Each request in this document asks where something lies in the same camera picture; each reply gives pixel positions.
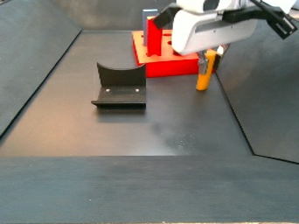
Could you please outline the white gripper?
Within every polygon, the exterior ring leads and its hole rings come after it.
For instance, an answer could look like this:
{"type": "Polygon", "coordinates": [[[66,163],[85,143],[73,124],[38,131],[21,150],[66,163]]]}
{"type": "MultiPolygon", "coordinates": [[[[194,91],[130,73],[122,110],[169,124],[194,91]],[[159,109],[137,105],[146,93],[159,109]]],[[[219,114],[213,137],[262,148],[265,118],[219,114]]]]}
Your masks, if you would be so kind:
{"type": "Polygon", "coordinates": [[[226,22],[226,12],[244,12],[254,7],[249,0],[177,0],[181,10],[173,21],[173,49],[181,54],[199,52],[199,74],[206,74],[206,51],[249,38],[258,21],[248,18],[226,22]]]}

